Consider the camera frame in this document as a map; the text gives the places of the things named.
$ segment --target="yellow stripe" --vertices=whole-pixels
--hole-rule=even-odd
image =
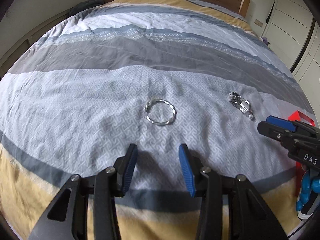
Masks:
[[[0,144],[0,210],[7,221],[27,239],[35,223],[58,189],[27,171]],[[263,198],[289,233],[299,224],[295,212],[295,178]],[[165,213],[116,206],[123,240],[194,239],[199,212]],[[223,208],[223,239],[228,235],[228,207]],[[93,240],[92,203],[88,212],[88,239]]]
[[[240,27],[245,31],[252,32],[250,25],[246,23],[243,20],[240,20],[238,18],[234,18],[231,15],[225,14],[223,12],[220,12],[216,9],[209,8],[209,7],[203,7],[201,5],[194,4],[192,2],[189,2],[187,0],[114,0],[110,3],[107,3],[103,7],[110,7],[112,5],[116,5],[118,3],[123,4],[152,4],[152,5],[169,5],[172,7],[180,8],[180,9],[187,9],[192,10],[195,12],[203,13],[209,16],[213,16],[217,19],[220,19],[230,25]]]

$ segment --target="red object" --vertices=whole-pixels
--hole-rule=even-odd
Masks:
[[[316,126],[315,122],[305,114],[301,113],[300,111],[295,111],[292,115],[288,117],[289,121],[301,121],[301,119],[306,120],[309,122],[312,126]]]
[[[288,117],[289,121],[301,121],[301,119],[309,122],[312,126],[315,126],[315,122],[305,115],[304,113],[301,113],[300,111],[295,111],[292,115]],[[300,193],[300,188],[301,188],[301,180],[306,171],[302,169],[301,163],[296,162],[296,196],[299,195]]]

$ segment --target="silver bracelet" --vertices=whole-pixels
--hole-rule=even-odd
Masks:
[[[234,107],[238,108],[245,116],[249,117],[251,121],[254,120],[251,103],[248,100],[242,98],[236,92],[230,92],[229,102],[233,104]]]
[[[150,119],[150,117],[148,116],[149,110],[150,110],[151,106],[153,106],[156,103],[165,103],[168,106],[170,106],[170,108],[172,109],[172,117],[168,121],[157,122],[157,121],[154,121],[154,120]],[[146,119],[149,122],[151,122],[151,123],[153,123],[155,125],[158,125],[158,126],[164,126],[164,125],[168,125],[168,124],[173,123],[174,120],[176,119],[176,115],[177,115],[177,111],[174,108],[174,106],[172,104],[170,104],[170,102],[168,102],[167,100],[163,100],[163,99],[160,99],[160,98],[152,99],[152,100],[148,101],[146,106],[144,107],[144,111],[145,111],[144,116],[146,117]]]

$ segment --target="metal bolt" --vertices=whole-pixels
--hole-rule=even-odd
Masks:
[[[106,168],[106,173],[110,174],[110,173],[114,173],[116,171],[116,169],[114,167],[108,167]]]
[[[73,174],[71,177],[70,177],[71,181],[77,181],[78,179],[80,179],[80,176],[78,174]]]
[[[237,175],[237,180],[239,180],[239,181],[245,181],[246,179],[247,179],[247,177],[244,176],[243,174]]]
[[[201,172],[203,172],[203,173],[209,173],[210,171],[211,171],[211,169],[209,167],[203,166],[201,168]]]

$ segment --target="patterned fabric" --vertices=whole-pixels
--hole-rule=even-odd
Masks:
[[[254,122],[228,102],[230,91],[251,102]],[[194,238],[200,200],[186,191],[181,143],[222,175],[245,174],[286,232],[299,223],[295,162],[257,124],[296,110],[315,120],[313,110],[286,66],[225,8],[115,0],[88,9],[32,45],[0,94],[0,209],[23,239],[71,174],[97,174],[130,143],[138,162],[129,192],[116,199],[124,240]],[[154,97],[175,106],[172,125],[143,117]],[[170,112],[160,105],[152,115]],[[227,216],[225,205],[224,233]]]

